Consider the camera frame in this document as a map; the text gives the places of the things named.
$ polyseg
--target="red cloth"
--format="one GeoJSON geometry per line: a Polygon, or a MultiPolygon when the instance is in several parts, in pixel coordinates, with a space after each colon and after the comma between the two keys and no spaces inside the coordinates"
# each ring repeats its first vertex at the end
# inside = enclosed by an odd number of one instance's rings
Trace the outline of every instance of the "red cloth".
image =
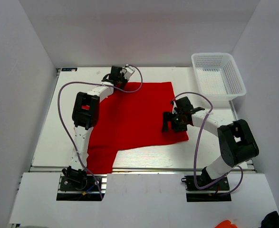
{"type": "MultiPolygon", "coordinates": [[[[133,91],[140,83],[128,83],[133,91]]],[[[88,147],[87,167],[96,174],[111,173],[118,150],[169,145],[188,140],[186,132],[162,133],[163,112],[172,111],[171,82],[143,83],[136,93],[115,91],[100,103],[98,124],[88,147]]]]}

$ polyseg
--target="white backdrop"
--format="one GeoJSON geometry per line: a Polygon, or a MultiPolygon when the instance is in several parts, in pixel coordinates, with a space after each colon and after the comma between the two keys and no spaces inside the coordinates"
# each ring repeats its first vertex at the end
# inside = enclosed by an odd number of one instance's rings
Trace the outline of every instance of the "white backdrop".
{"type": "Polygon", "coordinates": [[[261,0],[232,53],[247,94],[234,101],[253,131],[264,172],[279,209],[279,0],[261,0]]]}
{"type": "Polygon", "coordinates": [[[235,47],[259,0],[20,0],[56,67],[189,66],[235,47]]]}
{"type": "Polygon", "coordinates": [[[0,0],[0,228],[29,170],[55,77],[18,0],[0,0]]]}

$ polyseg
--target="white plastic basket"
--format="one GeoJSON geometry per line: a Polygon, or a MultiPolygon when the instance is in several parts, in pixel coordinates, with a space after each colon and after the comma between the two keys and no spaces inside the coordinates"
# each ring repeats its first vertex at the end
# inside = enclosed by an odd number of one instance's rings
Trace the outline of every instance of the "white plastic basket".
{"type": "Polygon", "coordinates": [[[191,56],[199,91],[213,102],[227,102],[246,94],[232,55],[197,53],[191,56]]]}

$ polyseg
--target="wire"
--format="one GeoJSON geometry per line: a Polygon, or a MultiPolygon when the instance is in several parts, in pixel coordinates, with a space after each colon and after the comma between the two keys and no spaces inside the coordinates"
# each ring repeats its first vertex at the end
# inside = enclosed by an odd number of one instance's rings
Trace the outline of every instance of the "wire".
{"type": "MultiPolygon", "coordinates": [[[[80,162],[81,166],[84,168],[84,170],[85,170],[86,172],[88,172],[88,173],[90,173],[90,174],[92,175],[92,177],[94,178],[94,180],[95,180],[96,183],[98,183],[97,178],[95,177],[95,175],[94,175],[94,174],[83,164],[83,162],[81,161],[80,154],[79,154],[79,152],[78,152],[78,148],[77,148],[77,146],[76,146],[76,143],[75,143],[74,139],[72,138],[71,134],[68,132],[68,129],[67,129],[67,127],[66,127],[66,125],[65,125],[65,123],[64,123],[64,121],[63,121],[62,113],[61,113],[61,108],[60,108],[60,97],[61,97],[61,93],[62,93],[62,90],[63,90],[66,86],[71,85],[71,84],[84,84],[84,85],[92,85],[92,86],[107,86],[107,87],[112,87],[112,88],[114,88],[114,89],[117,89],[117,90],[119,90],[119,91],[121,91],[121,92],[125,92],[125,93],[135,93],[135,92],[137,92],[138,90],[140,90],[140,88],[141,88],[142,85],[143,85],[143,75],[142,75],[141,71],[140,71],[136,66],[133,66],[133,65],[130,65],[130,64],[129,64],[129,65],[126,65],[126,67],[127,67],[127,66],[134,67],[134,68],[139,72],[139,75],[140,75],[140,78],[141,78],[140,86],[139,86],[136,90],[134,90],[134,91],[125,91],[125,90],[120,89],[120,88],[118,88],[118,87],[116,87],[116,86],[113,86],[113,85],[97,84],[97,83],[90,83],[90,82],[69,82],[69,83],[64,84],[64,85],[60,88],[60,90],[59,90],[59,92],[58,92],[57,108],[58,108],[58,114],[59,114],[59,119],[60,119],[60,121],[61,121],[61,124],[62,124],[64,130],[66,131],[66,133],[67,133],[69,139],[70,139],[71,142],[73,143],[73,146],[74,146],[74,148],[75,148],[75,150],[76,150],[76,154],[77,154],[77,157],[78,157],[78,159],[79,159],[79,162],[80,162]]],[[[97,187],[98,187],[98,191],[99,191],[100,198],[101,198],[101,200],[102,200],[103,197],[102,197],[102,193],[101,193],[101,189],[100,189],[100,187],[99,187],[99,184],[97,185],[97,187]]]]}
{"type": "MultiPolygon", "coordinates": [[[[210,110],[207,112],[206,116],[204,117],[204,119],[203,119],[203,121],[202,121],[202,125],[201,125],[201,128],[200,128],[200,131],[199,131],[198,136],[197,136],[197,141],[196,141],[196,146],[195,146],[195,152],[194,152],[194,164],[193,164],[193,177],[194,177],[194,184],[195,184],[195,187],[196,187],[198,190],[203,190],[203,189],[206,189],[206,188],[212,186],[213,184],[217,183],[218,181],[220,181],[220,180],[223,179],[224,177],[226,177],[226,176],[229,174],[229,172],[226,173],[226,174],[224,174],[224,175],[222,175],[221,177],[217,178],[216,180],[212,181],[211,183],[209,183],[209,184],[207,184],[207,185],[205,185],[205,186],[198,186],[197,179],[196,179],[196,176],[197,176],[197,175],[196,175],[197,153],[198,153],[198,148],[199,148],[200,140],[201,140],[201,136],[202,136],[202,130],[204,129],[204,126],[205,126],[205,123],[206,123],[206,121],[207,121],[208,116],[210,115],[210,113],[211,113],[212,110],[213,110],[213,105],[212,105],[211,101],[210,101],[207,97],[205,97],[205,96],[202,95],[202,94],[196,93],[196,92],[183,92],[183,93],[180,93],[180,94],[176,95],[176,96],[172,99],[172,101],[175,101],[177,97],[179,97],[180,95],[183,95],[183,94],[194,94],[194,95],[201,96],[201,97],[204,98],[204,99],[209,103],[209,105],[210,105],[210,110]]],[[[241,173],[242,173],[242,177],[243,177],[243,169],[242,169],[240,166],[238,166],[238,167],[241,169],[241,173]]],[[[235,191],[235,190],[240,186],[241,181],[242,181],[242,179],[243,179],[242,177],[241,177],[241,180],[240,180],[239,184],[237,185],[236,188],[234,188],[234,189],[232,190],[232,192],[235,191]]]]}
{"type": "Polygon", "coordinates": [[[243,181],[243,177],[244,177],[244,171],[243,171],[241,166],[237,165],[236,167],[238,167],[241,170],[241,179],[240,179],[239,183],[237,184],[237,186],[235,186],[234,189],[232,189],[231,191],[228,191],[226,193],[220,194],[220,196],[225,196],[225,195],[228,195],[230,193],[233,193],[241,185],[241,183],[243,181]]]}
{"type": "Polygon", "coordinates": [[[88,190],[86,190],[86,194],[91,191],[94,188],[94,185],[92,187],[90,187],[88,190]]]}
{"type": "MultiPolygon", "coordinates": [[[[86,184],[84,185],[84,187],[82,189],[84,189],[86,186],[87,186],[87,182],[86,182],[86,184]]],[[[82,190],[82,189],[76,189],[76,190],[82,190]]]]}

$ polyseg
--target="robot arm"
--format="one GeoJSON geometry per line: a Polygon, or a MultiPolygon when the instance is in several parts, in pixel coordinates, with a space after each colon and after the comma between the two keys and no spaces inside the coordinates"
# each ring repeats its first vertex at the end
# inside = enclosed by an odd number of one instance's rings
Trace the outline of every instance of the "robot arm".
{"type": "Polygon", "coordinates": [[[87,148],[90,135],[98,122],[99,104],[114,92],[113,87],[106,85],[123,89],[134,72],[135,69],[131,66],[124,68],[112,66],[111,73],[106,75],[102,80],[104,86],[98,86],[87,93],[79,92],[77,94],[72,118],[75,125],[75,144],[78,151],[73,149],[72,160],[69,164],[73,169],[83,169],[77,152],[83,164],[85,166],[87,165],[87,148]]]}
{"type": "MultiPolygon", "coordinates": [[[[186,131],[187,125],[201,127],[207,113],[199,112],[187,97],[175,101],[173,112],[164,112],[163,132],[168,131],[168,122],[175,132],[186,131]]],[[[201,178],[205,184],[231,171],[236,165],[258,156],[259,149],[245,120],[234,122],[211,113],[204,129],[219,138],[221,155],[202,170],[201,178]]]]}

